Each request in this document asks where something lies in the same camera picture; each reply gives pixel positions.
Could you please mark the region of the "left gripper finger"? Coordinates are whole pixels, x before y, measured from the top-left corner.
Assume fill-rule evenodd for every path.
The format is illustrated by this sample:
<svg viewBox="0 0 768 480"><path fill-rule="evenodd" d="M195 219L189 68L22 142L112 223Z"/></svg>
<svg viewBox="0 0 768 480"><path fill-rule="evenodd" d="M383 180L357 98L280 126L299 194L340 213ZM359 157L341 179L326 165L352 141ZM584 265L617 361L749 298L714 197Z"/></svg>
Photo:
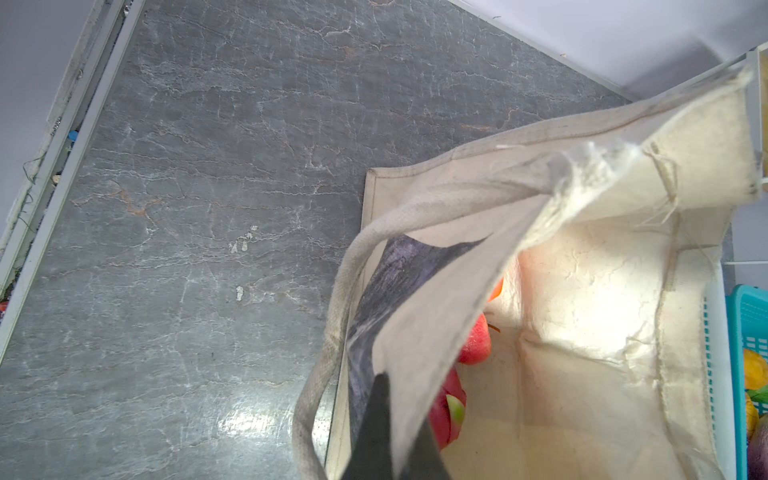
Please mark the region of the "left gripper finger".
<svg viewBox="0 0 768 480"><path fill-rule="evenodd" d="M390 414L389 378L387 374L379 374L375 377L358 439L342 478L449 479L450 474L441 460L427 420L422 423L403 471L397 474L393 470Z"/></svg>

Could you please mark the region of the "pink dragon fruit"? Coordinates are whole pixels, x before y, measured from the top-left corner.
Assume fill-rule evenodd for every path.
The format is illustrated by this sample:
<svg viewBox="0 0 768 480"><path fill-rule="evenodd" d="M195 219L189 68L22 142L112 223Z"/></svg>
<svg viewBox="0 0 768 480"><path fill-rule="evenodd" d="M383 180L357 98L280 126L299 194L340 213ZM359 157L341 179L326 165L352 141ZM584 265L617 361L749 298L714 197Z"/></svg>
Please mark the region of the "pink dragon fruit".
<svg viewBox="0 0 768 480"><path fill-rule="evenodd" d="M466 412L467 394L458 372L452 368L430 409L428 419L438 448L443 450L460 435Z"/></svg>

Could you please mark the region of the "red apple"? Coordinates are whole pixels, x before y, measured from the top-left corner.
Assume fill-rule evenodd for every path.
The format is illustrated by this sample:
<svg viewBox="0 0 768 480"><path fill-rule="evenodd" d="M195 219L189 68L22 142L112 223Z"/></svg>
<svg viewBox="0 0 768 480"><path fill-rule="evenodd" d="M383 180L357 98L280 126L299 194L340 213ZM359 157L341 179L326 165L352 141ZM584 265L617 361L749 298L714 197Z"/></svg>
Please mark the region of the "red apple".
<svg viewBox="0 0 768 480"><path fill-rule="evenodd" d="M459 352L457 361L464 365L476 365L487 360L491 351L489 325L486 316L480 314Z"/></svg>

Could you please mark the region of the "orange fruit large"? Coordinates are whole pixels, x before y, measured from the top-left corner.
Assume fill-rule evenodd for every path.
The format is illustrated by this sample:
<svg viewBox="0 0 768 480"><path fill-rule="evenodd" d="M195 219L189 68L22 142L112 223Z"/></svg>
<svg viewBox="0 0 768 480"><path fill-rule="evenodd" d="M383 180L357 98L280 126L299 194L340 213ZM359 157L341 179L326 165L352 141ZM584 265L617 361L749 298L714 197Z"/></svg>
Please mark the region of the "orange fruit large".
<svg viewBox="0 0 768 480"><path fill-rule="evenodd" d="M504 279L501 278L496 285L494 286L493 290L491 291L491 294L488 298L488 302L492 302L496 298L498 298L502 292L503 292L503 286L504 286Z"/></svg>

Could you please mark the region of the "cream canvas grocery bag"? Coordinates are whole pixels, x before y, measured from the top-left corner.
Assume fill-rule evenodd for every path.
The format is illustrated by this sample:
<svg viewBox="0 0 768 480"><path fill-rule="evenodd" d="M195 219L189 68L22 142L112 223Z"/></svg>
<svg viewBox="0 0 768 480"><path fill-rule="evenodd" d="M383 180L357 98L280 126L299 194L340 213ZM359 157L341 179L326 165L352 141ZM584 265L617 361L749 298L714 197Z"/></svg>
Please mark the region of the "cream canvas grocery bag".
<svg viewBox="0 0 768 480"><path fill-rule="evenodd" d="M449 371L449 479L725 479L703 295L760 197L742 66L366 176L362 228L297 401L303 479L343 479L375 377L403 471ZM496 283L502 294L488 302ZM478 316L487 360L457 361Z"/></svg>

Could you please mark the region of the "white plastic fruit basket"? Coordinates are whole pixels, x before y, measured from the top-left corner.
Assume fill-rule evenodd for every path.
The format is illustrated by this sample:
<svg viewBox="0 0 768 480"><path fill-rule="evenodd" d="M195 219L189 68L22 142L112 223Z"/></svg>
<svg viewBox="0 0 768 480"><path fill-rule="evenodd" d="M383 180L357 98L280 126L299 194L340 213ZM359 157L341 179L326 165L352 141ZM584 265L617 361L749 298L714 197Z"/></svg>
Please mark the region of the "white plastic fruit basket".
<svg viewBox="0 0 768 480"><path fill-rule="evenodd" d="M725 479L737 479L737 452L730 341L722 268L716 267L703 295L707 388L717 461Z"/></svg>

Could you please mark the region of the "purple eggplant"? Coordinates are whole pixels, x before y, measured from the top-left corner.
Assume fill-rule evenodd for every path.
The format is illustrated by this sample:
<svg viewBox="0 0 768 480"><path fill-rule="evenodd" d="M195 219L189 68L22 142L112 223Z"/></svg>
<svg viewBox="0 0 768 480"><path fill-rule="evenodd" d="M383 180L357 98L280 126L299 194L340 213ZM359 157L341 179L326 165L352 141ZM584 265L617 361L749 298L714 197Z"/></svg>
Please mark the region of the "purple eggplant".
<svg viewBox="0 0 768 480"><path fill-rule="evenodd" d="M760 417L747 449L747 479L768 479L768 415Z"/></svg>

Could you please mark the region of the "yellow vegetable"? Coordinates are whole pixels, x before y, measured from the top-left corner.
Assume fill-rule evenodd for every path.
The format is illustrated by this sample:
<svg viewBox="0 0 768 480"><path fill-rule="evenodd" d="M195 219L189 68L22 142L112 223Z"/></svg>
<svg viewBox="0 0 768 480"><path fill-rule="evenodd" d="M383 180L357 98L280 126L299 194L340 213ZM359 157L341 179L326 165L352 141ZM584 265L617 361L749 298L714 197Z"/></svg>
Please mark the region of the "yellow vegetable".
<svg viewBox="0 0 768 480"><path fill-rule="evenodd" d="M746 391L746 438L750 440L759 420L753 396L767 386L767 362L760 354L749 349L743 350L743 361Z"/></svg>

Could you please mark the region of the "teal plastic vegetable basket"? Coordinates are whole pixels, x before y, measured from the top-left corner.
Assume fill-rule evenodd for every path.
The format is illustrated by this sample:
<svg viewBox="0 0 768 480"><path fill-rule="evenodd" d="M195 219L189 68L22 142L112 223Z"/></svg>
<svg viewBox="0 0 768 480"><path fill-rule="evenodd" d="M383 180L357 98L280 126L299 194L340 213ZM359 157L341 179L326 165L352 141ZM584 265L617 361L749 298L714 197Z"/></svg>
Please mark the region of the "teal plastic vegetable basket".
<svg viewBox="0 0 768 480"><path fill-rule="evenodd" d="M737 285L726 297L734 397L737 479L748 478L749 417L767 414L767 385L748 380L751 366L767 364L767 291Z"/></svg>

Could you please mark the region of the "white wooden two-tier shelf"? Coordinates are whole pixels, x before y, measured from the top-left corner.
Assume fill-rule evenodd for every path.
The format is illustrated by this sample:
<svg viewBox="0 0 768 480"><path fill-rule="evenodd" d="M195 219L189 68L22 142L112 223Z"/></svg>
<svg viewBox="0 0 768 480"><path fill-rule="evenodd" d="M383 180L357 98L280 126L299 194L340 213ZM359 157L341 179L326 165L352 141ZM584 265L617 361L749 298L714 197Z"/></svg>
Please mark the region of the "white wooden two-tier shelf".
<svg viewBox="0 0 768 480"><path fill-rule="evenodd" d="M736 58L725 61L666 90L666 93L677 93L681 90L692 88L694 85L701 84L708 80L710 77L717 76L722 72L736 69L739 66L746 66L752 70L753 78L749 81L746 87L746 111L749 120L753 150L758 165L758 171L761 175L759 183L760 193L767 192L767 174L765 170L766 152L763 149L765 139L763 127L763 98L765 97L765 94L763 93L762 80L762 64L766 62L767 43L764 42Z"/></svg>

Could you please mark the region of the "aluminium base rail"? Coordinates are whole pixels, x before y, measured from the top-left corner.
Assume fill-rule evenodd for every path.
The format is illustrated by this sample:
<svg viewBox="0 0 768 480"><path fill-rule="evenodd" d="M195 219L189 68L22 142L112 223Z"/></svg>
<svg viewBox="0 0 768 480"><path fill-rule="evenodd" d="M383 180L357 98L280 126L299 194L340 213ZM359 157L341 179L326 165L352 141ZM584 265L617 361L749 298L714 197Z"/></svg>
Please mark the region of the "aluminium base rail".
<svg viewBox="0 0 768 480"><path fill-rule="evenodd" d="M48 135L22 165L25 181L1 236L2 354L146 6L94 3L49 114Z"/></svg>

